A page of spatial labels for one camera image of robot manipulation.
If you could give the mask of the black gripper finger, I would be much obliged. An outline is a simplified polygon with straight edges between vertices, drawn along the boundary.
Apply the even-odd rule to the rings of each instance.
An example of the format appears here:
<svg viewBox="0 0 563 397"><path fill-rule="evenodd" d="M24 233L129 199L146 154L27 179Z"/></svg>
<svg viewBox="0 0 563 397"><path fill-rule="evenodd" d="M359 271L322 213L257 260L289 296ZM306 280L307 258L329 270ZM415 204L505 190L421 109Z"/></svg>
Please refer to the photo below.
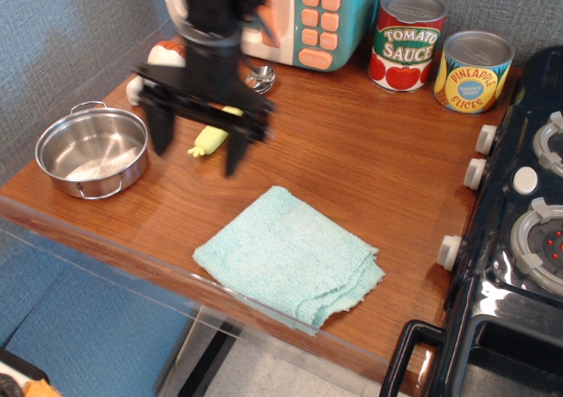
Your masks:
<svg viewBox="0 0 563 397"><path fill-rule="evenodd" d="M250 141L242 133L230 134L227 144L227 160L225 168L225 176L232 176L240 161L245 157L245 153Z"/></svg>
<svg viewBox="0 0 563 397"><path fill-rule="evenodd" d="M144 105L144 110L154 152L162 156L166 153L174 136L175 113L172 107L163 107L151 102Z"/></svg>

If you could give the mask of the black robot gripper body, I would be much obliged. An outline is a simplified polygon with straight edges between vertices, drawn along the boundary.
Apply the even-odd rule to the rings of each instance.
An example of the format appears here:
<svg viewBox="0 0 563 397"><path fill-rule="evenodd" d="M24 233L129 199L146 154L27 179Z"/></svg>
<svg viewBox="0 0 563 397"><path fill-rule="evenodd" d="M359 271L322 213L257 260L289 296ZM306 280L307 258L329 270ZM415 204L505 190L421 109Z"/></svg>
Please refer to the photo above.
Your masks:
<svg viewBox="0 0 563 397"><path fill-rule="evenodd" d="M240 78L241 47L203 46L193 41L186 47L185 67L138 66L142 78L156 83L140 93L142 106L151 102L172 107L175 117L184 116L231 134L242 133L250 142L264 140L275 105Z"/></svg>

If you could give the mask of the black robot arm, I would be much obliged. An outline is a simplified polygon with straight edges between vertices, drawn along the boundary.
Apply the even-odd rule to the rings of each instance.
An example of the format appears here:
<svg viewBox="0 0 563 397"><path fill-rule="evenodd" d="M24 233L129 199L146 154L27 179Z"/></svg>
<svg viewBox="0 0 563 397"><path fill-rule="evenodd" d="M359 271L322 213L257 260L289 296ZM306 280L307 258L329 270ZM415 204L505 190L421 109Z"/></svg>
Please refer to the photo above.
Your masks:
<svg viewBox="0 0 563 397"><path fill-rule="evenodd" d="M178 116L229 135L225 173L231 176L250 143L265 139L274 103L239 76L243 20L264 0L185 0L177 24L186 41L182 67L139 65L146 80L139 93L154 150L162 155L173 139Z"/></svg>

